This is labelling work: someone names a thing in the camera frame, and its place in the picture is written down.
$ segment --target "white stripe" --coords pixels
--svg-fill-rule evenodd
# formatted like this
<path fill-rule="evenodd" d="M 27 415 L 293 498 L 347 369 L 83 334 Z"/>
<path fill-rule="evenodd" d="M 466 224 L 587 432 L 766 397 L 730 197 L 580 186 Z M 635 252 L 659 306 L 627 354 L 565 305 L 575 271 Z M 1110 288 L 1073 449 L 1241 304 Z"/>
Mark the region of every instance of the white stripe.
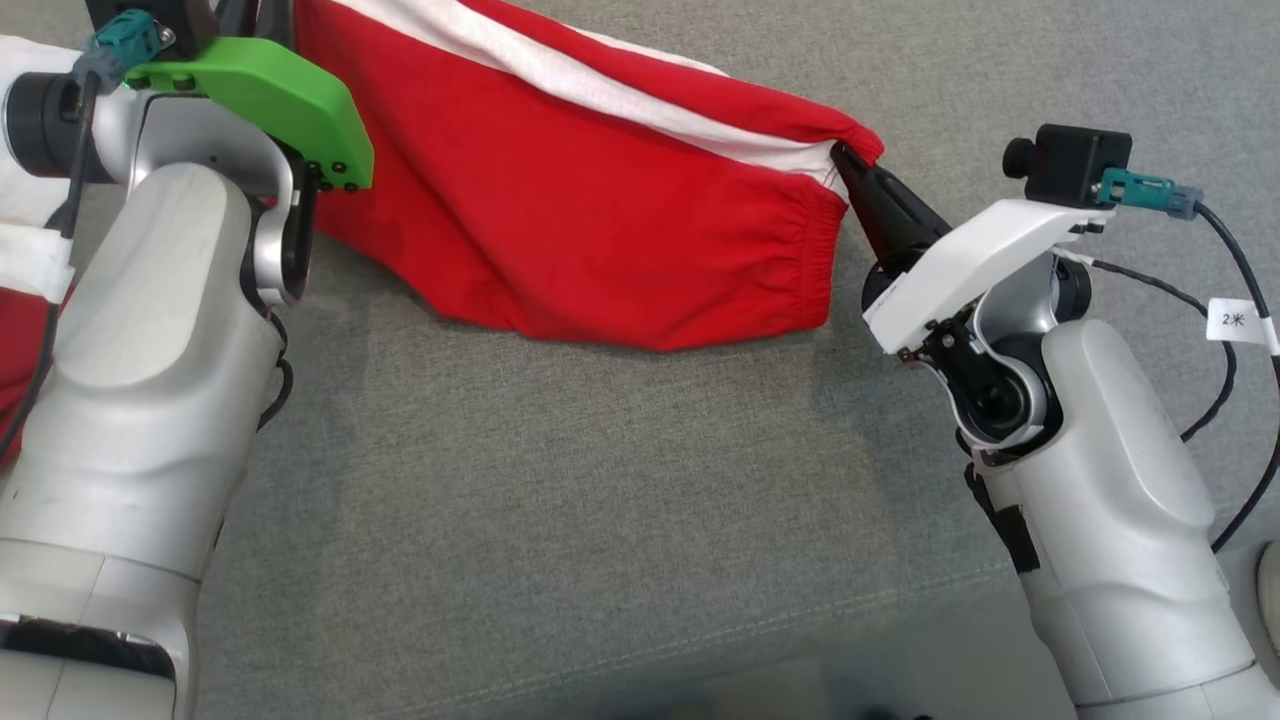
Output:
<path fill-rule="evenodd" d="M 645 47 L 644 45 L 636 45 L 634 42 L 627 42 L 626 40 L 618 40 L 617 37 L 611 37 L 608 35 L 600 35 L 598 32 L 591 32 L 589 29 L 582 29 L 580 27 L 564 26 L 570 29 L 575 29 L 596 42 L 608 45 L 609 47 L 617 47 L 618 50 L 627 50 L 637 55 L 644 55 L 646 58 L 653 58 L 655 60 L 662 60 L 664 63 L 671 63 L 672 65 L 684 65 L 686 68 L 692 68 L 695 70 L 703 70 L 704 73 L 710 73 L 713 76 L 728 77 L 728 73 L 719 68 L 713 68 L 707 63 L 699 63 L 692 58 L 685 58 L 684 55 L 676 55 L 673 53 L 663 53 L 662 50 L 654 50 L 653 47 Z"/>
<path fill-rule="evenodd" d="M 722 158 L 804 174 L 847 201 L 829 152 L 833 141 L 804 143 L 705 118 L 604 76 L 457 0 L 333 0 L 402 35 L 486 68 L 511 73 L 575 105 L 648 126 Z"/>

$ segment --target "white label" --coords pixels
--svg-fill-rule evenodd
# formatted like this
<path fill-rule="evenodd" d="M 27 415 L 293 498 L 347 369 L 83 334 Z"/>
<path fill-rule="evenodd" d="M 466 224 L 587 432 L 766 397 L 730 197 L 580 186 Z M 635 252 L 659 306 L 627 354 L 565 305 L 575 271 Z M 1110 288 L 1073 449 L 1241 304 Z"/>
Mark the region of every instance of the white label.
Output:
<path fill-rule="evenodd" d="M 1252 300 L 1213 297 L 1208 301 L 1204 337 L 1220 342 L 1252 342 L 1268 346 L 1267 333 Z"/>

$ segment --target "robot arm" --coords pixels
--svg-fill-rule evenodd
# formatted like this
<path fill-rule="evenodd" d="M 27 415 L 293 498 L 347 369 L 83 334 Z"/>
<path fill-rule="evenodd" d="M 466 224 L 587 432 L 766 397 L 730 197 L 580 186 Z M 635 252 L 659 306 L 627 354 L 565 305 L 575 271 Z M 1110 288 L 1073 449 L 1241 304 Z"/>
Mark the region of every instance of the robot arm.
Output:
<path fill-rule="evenodd" d="M 207 13 L 202 0 L 151 5 L 179 29 L 168 50 L 178 60 L 192 47 L 209 59 L 266 42 L 196 32 L 207 26 L 193 17 Z M 264 15 L 287 28 L 287 17 Z M 300 77 L 303 61 L 283 47 L 250 49 L 293 63 Z M 338 128 L 334 147 L 302 147 L 261 129 L 253 108 L 233 111 L 236 97 L 173 87 L 180 70 L 198 83 L 237 67 L 234 56 L 161 61 L 97 104 L 88 178 L 129 195 L 63 310 L 56 361 L 0 486 L 5 717 L 193 712 L 196 597 L 283 352 L 271 309 L 305 288 L 320 161 L 343 167 L 353 186 L 371 169 L 362 128 Z M 316 102 L 294 97 L 319 114 L 312 128 L 324 126 L 349 95 L 328 73 L 301 70 L 329 86 Z M 238 78 L 218 81 L 225 91 Z M 67 177 L 76 123 L 65 100 L 74 108 L 77 92 L 55 73 L 0 87 L 0 132 L 27 172 Z"/>
<path fill-rule="evenodd" d="M 1208 544 L 1204 483 L 1124 340 L 1082 319 L 1083 265 L 1050 252 L 1102 232 L 1114 210 L 1091 190 L 1130 141 L 1046 126 L 1018 168 L 1027 142 L 1006 170 L 1034 173 L 1029 199 L 942 233 L 896 178 L 836 150 L 879 259 L 864 319 L 951 396 L 974 497 L 1082 719 L 1280 719 Z"/>

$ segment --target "cable label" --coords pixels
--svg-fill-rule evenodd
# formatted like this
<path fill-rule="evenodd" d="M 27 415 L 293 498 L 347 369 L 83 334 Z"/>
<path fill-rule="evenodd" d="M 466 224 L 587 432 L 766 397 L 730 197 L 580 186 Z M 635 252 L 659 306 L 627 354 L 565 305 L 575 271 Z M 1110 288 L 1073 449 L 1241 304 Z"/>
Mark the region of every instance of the cable label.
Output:
<path fill-rule="evenodd" d="M 1216 342 L 1252 342 L 1271 351 L 1275 347 L 1275 325 L 1258 318 L 1258 309 L 1252 300 L 1213 297 L 1208 301 L 1208 325 L 1204 337 Z"/>

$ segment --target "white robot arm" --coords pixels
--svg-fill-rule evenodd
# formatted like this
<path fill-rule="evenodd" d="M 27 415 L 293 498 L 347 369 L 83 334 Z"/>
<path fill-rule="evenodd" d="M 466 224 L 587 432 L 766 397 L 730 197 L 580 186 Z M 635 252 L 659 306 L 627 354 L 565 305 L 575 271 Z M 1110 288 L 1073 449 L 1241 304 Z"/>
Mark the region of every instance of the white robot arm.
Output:
<path fill-rule="evenodd" d="M 1120 334 L 1083 319 L 1084 268 L 1051 254 L 1102 232 L 1114 210 L 1098 179 L 1124 168 L 1129 143 L 1046 126 L 1034 200 L 996 202 L 954 231 L 837 147 L 881 260 L 864 319 L 886 352 L 947 388 L 970 488 L 1082 719 L 1280 719 L 1208 543 L 1199 471 Z"/>

